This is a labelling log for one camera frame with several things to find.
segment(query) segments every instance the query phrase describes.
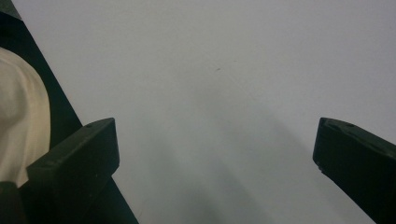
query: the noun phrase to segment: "cream fabric cushion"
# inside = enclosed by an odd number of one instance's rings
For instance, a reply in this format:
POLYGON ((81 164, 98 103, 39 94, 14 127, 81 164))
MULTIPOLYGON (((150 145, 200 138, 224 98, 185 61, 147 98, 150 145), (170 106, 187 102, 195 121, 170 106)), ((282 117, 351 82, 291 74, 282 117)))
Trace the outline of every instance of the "cream fabric cushion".
POLYGON ((21 186, 26 167, 49 151, 50 103, 25 60, 0 48, 0 181, 21 186))

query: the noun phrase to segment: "white wall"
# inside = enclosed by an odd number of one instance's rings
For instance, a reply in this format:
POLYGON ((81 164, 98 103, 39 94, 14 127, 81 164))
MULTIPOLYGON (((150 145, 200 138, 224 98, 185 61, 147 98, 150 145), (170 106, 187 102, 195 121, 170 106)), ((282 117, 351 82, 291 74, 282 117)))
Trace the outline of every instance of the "white wall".
POLYGON ((318 119, 396 143, 396 2, 14 0, 148 223, 373 223, 312 162, 318 119))

